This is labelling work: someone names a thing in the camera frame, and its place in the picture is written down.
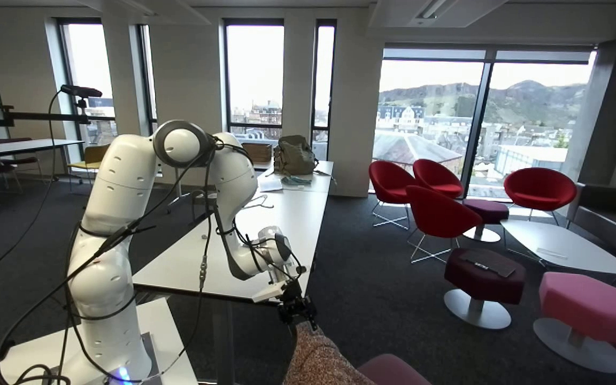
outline round stool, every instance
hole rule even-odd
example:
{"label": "round stool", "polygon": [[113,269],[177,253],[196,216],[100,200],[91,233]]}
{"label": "round stool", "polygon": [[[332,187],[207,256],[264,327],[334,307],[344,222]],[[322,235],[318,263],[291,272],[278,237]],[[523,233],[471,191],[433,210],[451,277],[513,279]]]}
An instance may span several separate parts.
{"label": "round stool", "polygon": [[507,205],[501,202],[486,202],[486,200],[465,200],[463,203],[481,216],[481,226],[469,230],[465,235],[474,237],[480,243],[498,243],[501,235],[492,230],[486,230],[486,226],[501,226],[502,221],[507,221],[509,216]]}
{"label": "round stool", "polygon": [[512,316],[502,304],[523,300],[524,267],[520,263],[492,250],[456,249],[445,265],[445,279],[457,287],[442,296],[450,313],[474,327],[509,327]]}
{"label": "round stool", "polygon": [[616,287],[584,275],[545,272],[540,287],[548,319],[533,324],[540,340],[565,359],[616,374]]}

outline office chair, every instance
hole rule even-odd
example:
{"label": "office chair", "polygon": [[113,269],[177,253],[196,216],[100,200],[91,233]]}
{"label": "office chair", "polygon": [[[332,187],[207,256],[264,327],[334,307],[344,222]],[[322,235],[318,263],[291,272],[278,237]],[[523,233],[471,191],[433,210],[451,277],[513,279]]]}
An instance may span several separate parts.
{"label": "office chair", "polygon": [[[410,185],[407,192],[410,200],[412,221],[421,232],[421,237],[410,253],[410,263],[427,259],[445,263],[442,256],[447,256],[453,249],[461,249],[457,237],[481,222],[481,216],[477,213],[465,207],[461,202],[453,202],[436,191]],[[421,249],[425,237],[450,241],[451,249],[431,253]]]}
{"label": "office chair", "polygon": [[450,200],[457,200],[463,192],[463,185],[456,174],[436,160],[417,159],[412,162],[412,175],[421,187],[433,188]]}
{"label": "office chair", "polygon": [[[415,177],[407,170],[390,160],[371,162],[368,174],[377,196],[377,203],[371,215],[379,219],[379,222],[374,222],[373,228],[394,226],[397,230],[410,232],[407,187],[415,185]],[[397,205],[405,210],[405,216],[385,216],[380,205]]]}
{"label": "office chair", "polygon": [[79,183],[84,183],[84,177],[87,177],[91,174],[96,174],[100,167],[103,157],[107,154],[110,145],[92,145],[85,149],[84,152],[84,160],[82,162],[73,162],[70,167],[79,170]]}
{"label": "office chair", "polygon": [[523,207],[550,213],[555,222],[558,219],[555,210],[572,203],[578,197],[578,187],[555,170],[529,167],[509,174],[502,183],[507,197]]}

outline gray carpet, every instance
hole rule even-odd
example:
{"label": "gray carpet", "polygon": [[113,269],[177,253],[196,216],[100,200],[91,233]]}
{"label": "gray carpet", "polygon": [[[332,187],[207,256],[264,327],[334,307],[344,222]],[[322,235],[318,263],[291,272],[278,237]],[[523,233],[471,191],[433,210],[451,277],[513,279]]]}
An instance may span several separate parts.
{"label": "gray carpet", "polygon": [[[16,244],[41,210],[20,247],[0,261],[0,339],[62,279],[76,226],[87,187],[23,183],[0,188],[0,256]],[[170,200],[157,191],[152,202]],[[531,333],[540,316],[537,284],[544,267],[513,241],[491,244],[527,267],[527,289],[517,307],[509,307],[513,324],[504,333],[483,333],[451,316],[442,293],[451,289],[442,265],[409,263],[410,241],[397,230],[371,228],[371,200],[328,202],[318,256],[309,296],[318,311],[318,326],[356,365],[379,354],[396,354],[433,383],[512,385],[512,383],[595,383],[616,385],[616,374],[596,374],[550,354]],[[130,249],[137,272],[193,226],[201,207],[186,202],[165,213],[158,228],[140,233]],[[616,277],[596,279],[616,284]],[[216,377],[211,311],[230,309],[235,339],[238,383],[281,383],[291,359],[291,329],[273,307],[251,307],[224,300],[140,289],[140,301],[170,297],[179,336],[200,378]],[[64,300],[58,293],[16,333],[23,342],[64,327]]]}

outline ceiling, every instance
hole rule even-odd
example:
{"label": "ceiling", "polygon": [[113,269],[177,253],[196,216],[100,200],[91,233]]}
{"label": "ceiling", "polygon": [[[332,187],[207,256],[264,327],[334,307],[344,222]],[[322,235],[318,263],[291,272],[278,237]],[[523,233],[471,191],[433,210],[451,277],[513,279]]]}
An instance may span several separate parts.
{"label": "ceiling", "polygon": [[[116,0],[0,0],[0,10],[94,10]],[[616,0],[122,0],[155,22],[201,22],[207,10],[366,10],[373,28],[469,28],[501,7],[616,7]]]}

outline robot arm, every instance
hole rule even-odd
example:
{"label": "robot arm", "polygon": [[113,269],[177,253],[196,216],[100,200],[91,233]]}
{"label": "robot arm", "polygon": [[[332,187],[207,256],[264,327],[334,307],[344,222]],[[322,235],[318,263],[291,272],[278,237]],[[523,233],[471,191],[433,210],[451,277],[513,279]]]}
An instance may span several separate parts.
{"label": "robot arm", "polygon": [[121,372],[145,378],[149,358],[142,342],[128,263],[130,232],[144,219],[157,175],[157,159],[171,167],[210,167],[216,187],[216,222],[230,269],[246,280],[270,272],[272,289],[286,309],[303,309],[286,237],[267,228],[256,241],[243,241],[235,215],[253,200],[256,177],[251,160],[238,152],[232,135],[207,135],[191,123],[165,123],[155,137],[121,135],[96,174],[92,196],[76,235],[68,261],[68,292],[82,319],[85,355],[73,358],[64,374],[73,383],[92,383]]}
{"label": "robot arm", "polygon": [[165,166],[210,167],[210,180],[218,196],[218,235],[226,250],[230,272],[239,280],[270,272],[276,283],[281,280],[278,269],[294,267],[286,237],[276,228],[266,228],[251,243],[235,228],[238,213],[256,192],[254,170],[239,149],[239,139],[230,134],[207,135],[203,128],[177,121],[165,123],[155,137],[155,152]]}

